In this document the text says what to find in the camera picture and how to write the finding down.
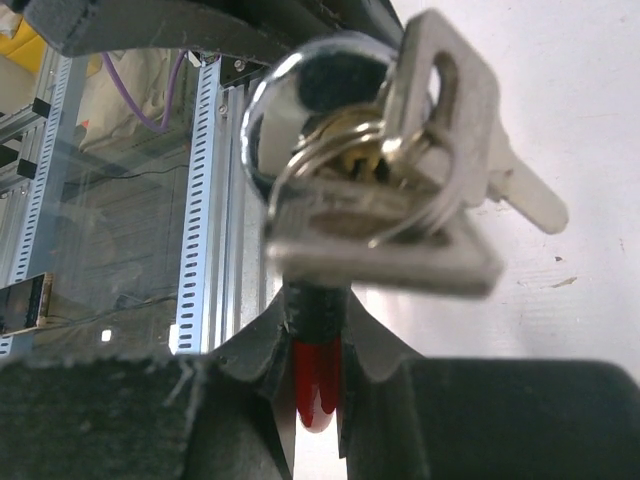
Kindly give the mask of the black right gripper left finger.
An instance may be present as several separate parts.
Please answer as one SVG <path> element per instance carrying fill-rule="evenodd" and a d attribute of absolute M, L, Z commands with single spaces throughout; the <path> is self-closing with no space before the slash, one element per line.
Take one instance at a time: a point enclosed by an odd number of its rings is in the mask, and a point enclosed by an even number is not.
<path fill-rule="evenodd" d="M 289 479 L 294 459 L 281 296 L 208 354 L 1 365 L 5 479 Z"/>

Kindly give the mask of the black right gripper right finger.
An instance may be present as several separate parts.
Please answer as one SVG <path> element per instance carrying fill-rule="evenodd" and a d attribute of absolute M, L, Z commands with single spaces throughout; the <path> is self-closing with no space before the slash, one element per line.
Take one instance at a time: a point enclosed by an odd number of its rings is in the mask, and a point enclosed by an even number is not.
<path fill-rule="evenodd" d="M 428 358 L 351 297 L 342 374 L 352 479 L 639 475 L 639 388 L 614 364 Z"/>

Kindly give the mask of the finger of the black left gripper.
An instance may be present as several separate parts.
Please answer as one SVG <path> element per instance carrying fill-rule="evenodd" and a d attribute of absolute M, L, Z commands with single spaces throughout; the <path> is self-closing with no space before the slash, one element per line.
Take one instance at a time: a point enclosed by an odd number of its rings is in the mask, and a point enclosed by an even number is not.
<path fill-rule="evenodd" d="M 168 48 L 271 64 L 312 38 L 362 32 L 397 46 L 403 27 L 388 1 L 30 0 L 10 10 L 65 57 Z"/>

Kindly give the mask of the silver keys of red lock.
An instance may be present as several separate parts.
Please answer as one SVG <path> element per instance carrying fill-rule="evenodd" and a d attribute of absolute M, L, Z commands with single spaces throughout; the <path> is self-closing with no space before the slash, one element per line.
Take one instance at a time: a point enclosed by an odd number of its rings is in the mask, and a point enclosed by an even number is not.
<path fill-rule="evenodd" d="M 434 9 L 414 16 L 375 118 L 296 154 L 275 185 L 356 148 L 376 155 L 388 180 L 315 181 L 331 208 L 355 220 L 327 240 L 305 238 L 298 252 L 265 248 L 267 259 L 283 276 L 321 285 L 488 295 L 502 262 L 470 209 L 505 202 L 549 235 L 569 221 L 565 203 L 513 150 L 499 103 L 493 70 L 455 27 Z"/>

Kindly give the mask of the aluminium mounting rail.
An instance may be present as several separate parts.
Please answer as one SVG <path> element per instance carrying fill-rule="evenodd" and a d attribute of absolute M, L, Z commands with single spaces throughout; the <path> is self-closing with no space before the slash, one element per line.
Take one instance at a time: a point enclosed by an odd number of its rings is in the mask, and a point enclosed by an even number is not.
<path fill-rule="evenodd" d="M 269 277 L 261 251 L 264 208 L 246 179 L 240 127 L 262 68 L 223 57 L 219 62 L 211 192 L 209 348 L 219 347 L 267 306 Z"/>

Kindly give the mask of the red cable lock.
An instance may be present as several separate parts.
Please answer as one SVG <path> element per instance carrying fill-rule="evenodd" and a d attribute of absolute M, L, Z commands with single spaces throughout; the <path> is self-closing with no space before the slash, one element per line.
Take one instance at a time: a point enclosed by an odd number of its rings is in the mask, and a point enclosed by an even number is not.
<path fill-rule="evenodd" d="M 346 31 L 314 39 L 277 62 L 258 83 L 241 123 L 241 160 L 267 207 L 265 248 L 298 252 L 307 237 L 327 240 L 355 220 L 331 208 L 313 183 L 386 181 L 387 167 L 366 148 L 298 171 L 275 185 L 296 154 L 375 118 L 373 104 L 393 57 L 391 47 Z M 339 405 L 341 330 L 352 292 L 284 274 L 279 297 L 293 342 L 296 409 L 310 432 L 326 429 Z"/>

